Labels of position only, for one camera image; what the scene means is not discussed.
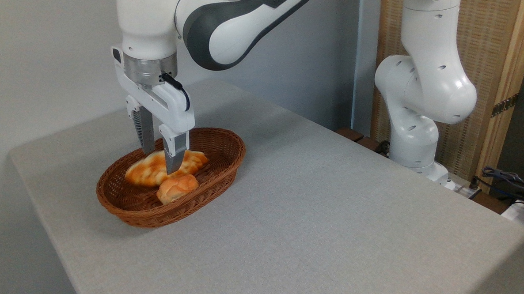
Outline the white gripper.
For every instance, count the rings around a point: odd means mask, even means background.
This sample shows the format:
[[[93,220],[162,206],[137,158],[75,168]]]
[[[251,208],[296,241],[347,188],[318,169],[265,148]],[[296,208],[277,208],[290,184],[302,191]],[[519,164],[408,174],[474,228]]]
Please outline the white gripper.
[[[175,80],[177,55],[157,60],[130,57],[120,46],[113,46],[116,76],[131,96],[126,98],[127,113],[144,154],[155,150],[153,115],[162,123],[167,174],[180,169],[185,152],[190,148],[189,131],[194,128],[194,109],[188,93]]]

